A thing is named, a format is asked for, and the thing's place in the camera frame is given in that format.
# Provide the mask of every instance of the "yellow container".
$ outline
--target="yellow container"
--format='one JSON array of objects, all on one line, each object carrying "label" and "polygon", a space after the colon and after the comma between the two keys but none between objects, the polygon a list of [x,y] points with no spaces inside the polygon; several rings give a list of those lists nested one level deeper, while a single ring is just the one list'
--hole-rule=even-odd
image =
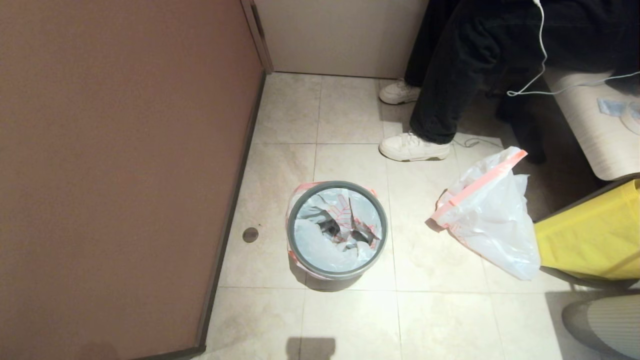
[{"label": "yellow container", "polygon": [[640,278],[640,180],[535,225],[543,266],[578,277]]}]

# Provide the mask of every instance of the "jeans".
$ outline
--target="jeans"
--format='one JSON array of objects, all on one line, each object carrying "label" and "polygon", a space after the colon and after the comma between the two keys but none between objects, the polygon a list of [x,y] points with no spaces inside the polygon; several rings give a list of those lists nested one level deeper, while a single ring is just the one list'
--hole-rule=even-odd
[{"label": "jeans", "polygon": [[[443,1],[432,2],[439,14],[450,10]],[[542,0],[547,65],[603,72],[629,63],[630,56],[637,58],[638,4],[637,0]],[[434,12],[427,10],[426,15]],[[419,68],[426,68],[410,125],[417,136],[440,144],[453,140],[463,110],[494,67],[537,67],[543,60],[540,10],[532,1],[461,0],[450,13],[441,34],[425,33],[436,24],[423,21],[406,74],[406,81],[417,86]],[[430,51],[438,35],[438,44]],[[425,39],[431,42],[419,43]]]}]

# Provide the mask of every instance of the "charging cable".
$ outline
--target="charging cable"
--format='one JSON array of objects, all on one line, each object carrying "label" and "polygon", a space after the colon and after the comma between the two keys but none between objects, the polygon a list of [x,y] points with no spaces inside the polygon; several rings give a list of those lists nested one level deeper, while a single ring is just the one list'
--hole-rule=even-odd
[{"label": "charging cable", "polygon": [[547,58],[548,58],[547,50],[545,49],[545,44],[542,43],[542,27],[545,25],[545,11],[542,9],[542,4],[540,3],[540,0],[533,0],[533,3],[540,9],[540,15],[542,16],[542,19],[540,21],[540,31],[538,33],[538,40],[540,41],[540,49],[542,50],[542,54],[544,54],[544,56],[545,56],[545,58],[542,60],[542,71],[540,71],[540,73],[535,78],[533,78],[533,80],[531,80],[528,84],[526,84],[520,91],[517,91],[517,92],[511,91],[511,90],[507,91],[507,95],[508,96],[531,95],[531,94],[555,95],[555,94],[560,94],[561,92],[564,92],[565,90],[568,90],[568,89],[571,89],[571,88],[575,88],[576,86],[599,85],[599,84],[602,84],[606,80],[609,80],[609,79],[626,78],[627,76],[633,76],[633,75],[640,74],[640,71],[636,71],[636,72],[634,72],[632,74],[620,75],[620,76],[611,76],[609,78],[604,78],[604,79],[601,79],[601,80],[588,81],[586,83],[570,85],[570,86],[567,86],[564,89],[560,89],[560,90],[555,91],[555,92],[543,92],[543,91],[525,92],[524,90],[526,90],[531,84],[533,84],[534,81],[536,81],[545,72],[545,70],[547,69],[545,67],[545,63],[547,62]]}]

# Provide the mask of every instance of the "white sneaker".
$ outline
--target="white sneaker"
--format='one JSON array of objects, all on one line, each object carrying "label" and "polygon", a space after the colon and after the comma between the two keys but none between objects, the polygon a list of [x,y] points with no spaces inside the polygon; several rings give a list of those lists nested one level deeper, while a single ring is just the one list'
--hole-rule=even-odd
[{"label": "white sneaker", "polygon": [[382,155],[396,161],[442,160],[449,155],[451,144],[427,142],[409,132],[382,140],[378,148]]},{"label": "white sneaker", "polygon": [[418,95],[420,95],[420,88],[411,86],[405,83],[404,80],[387,85],[380,90],[380,100],[391,105],[416,101],[418,100]]}]

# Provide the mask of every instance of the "plastic garbage bag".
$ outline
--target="plastic garbage bag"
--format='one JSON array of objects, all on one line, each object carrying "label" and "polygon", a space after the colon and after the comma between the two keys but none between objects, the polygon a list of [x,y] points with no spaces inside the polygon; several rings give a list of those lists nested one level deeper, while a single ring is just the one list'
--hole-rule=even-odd
[{"label": "plastic garbage bag", "polygon": [[431,216],[464,246],[520,280],[531,280],[540,268],[524,197],[528,175],[511,171],[526,155],[510,147],[478,161],[440,197]]},{"label": "plastic garbage bag", "polygon": [[[306,194],[299,208],[294,209],[303,194],[318,184],[321,183],[303,184],[291,197],[287,212],[287,228],[293,222],[289,255],[299,267],[320,279],[329,279],[322,275],[326,272],[342,273],[343,278],[352,277],[350,272],[356,276],[382,248],[381,208],[376,209],[362,193],[329,187]],[[311,266],[302,264],[301,259]]]}]

